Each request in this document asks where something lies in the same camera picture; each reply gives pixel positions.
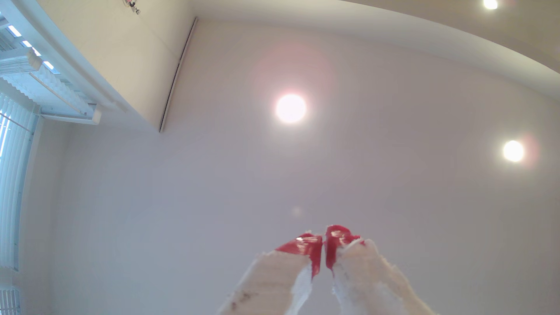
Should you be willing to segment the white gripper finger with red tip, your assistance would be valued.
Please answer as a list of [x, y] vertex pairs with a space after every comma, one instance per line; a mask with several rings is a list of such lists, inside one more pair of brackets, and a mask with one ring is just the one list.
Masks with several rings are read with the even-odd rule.
[[320, 272], [323, 237], [303, 233], [252, 262], [218, 314], [298, 314]]
[[341, 225], [326, 228], [326, 266], [340, 314], [436, 314], [373, 240]]

